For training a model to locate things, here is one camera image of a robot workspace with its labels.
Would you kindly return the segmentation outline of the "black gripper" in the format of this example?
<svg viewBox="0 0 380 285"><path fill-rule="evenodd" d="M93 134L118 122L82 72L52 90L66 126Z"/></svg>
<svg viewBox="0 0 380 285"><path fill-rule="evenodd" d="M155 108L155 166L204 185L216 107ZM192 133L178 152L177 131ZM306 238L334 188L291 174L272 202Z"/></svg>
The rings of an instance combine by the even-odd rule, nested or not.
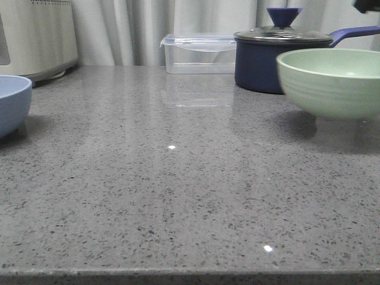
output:
<svg viewBox="0 0 380 285"><path fill-rule="evenodd" d="M380 12L380 0L355 0L353 6L362 14Z"/></svg>

